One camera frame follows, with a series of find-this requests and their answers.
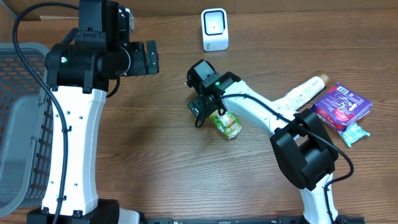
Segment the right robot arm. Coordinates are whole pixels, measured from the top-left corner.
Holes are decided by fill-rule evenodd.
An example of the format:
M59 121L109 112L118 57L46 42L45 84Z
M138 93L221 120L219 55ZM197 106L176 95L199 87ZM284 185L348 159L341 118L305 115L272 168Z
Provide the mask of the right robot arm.
M220 75L203 59L188 70L186 85L198 95L188 104L196 128L213 112L230 111L268 135L280 171L300 190L305 223L347 223L334 206L331 186L351 177L354 165L312 110L299 113L278 106L237 75Z

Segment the green drink carton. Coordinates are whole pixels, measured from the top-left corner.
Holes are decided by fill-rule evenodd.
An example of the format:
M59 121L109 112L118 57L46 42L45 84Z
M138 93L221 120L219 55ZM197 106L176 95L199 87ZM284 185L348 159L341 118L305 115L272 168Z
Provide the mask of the green drink carton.
M209 118L227 139L237 137L241 131L242 126L239 119L230 111L225 111L222 116L215 111L209 115Z

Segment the red purple snack pack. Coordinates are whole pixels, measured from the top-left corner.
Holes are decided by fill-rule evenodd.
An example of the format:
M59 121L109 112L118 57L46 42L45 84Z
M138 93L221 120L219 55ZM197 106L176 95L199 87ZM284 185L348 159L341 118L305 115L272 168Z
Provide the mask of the red purple snack pack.
M343 133L357 120L366 116L373 103L340 83L336 83L311 107L327 125Z

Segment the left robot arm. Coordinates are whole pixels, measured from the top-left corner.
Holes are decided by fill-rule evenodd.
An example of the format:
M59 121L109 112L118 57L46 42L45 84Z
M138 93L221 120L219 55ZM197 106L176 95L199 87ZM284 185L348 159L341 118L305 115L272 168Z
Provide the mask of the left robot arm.
M81 1L77 30L45 58L53 106L50 173L39 208L28 223L143 222L140 212L98 197L95 180L98 128L109 82L159 72L156 43L131 42L132 14L114 1Z

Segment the teal snack packet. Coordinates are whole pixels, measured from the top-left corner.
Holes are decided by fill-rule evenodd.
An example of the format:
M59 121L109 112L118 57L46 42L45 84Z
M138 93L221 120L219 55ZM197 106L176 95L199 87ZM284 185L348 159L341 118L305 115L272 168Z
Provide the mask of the teal snack packet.
M348 147L352 147L355 142L365 136L370 136L370 134L360 127L358 123L353 123L351 126L347 127L344 132L340 133L340 137Z

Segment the white tube gold cap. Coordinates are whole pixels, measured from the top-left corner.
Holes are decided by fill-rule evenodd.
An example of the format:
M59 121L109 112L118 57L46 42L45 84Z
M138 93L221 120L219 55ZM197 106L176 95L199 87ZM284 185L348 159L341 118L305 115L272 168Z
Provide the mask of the white tube gold cap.
M296 111L318 95L327 86L329 81L328 75L324 73L314 76L290 90L284 97L273 101L273 103L285 109Z

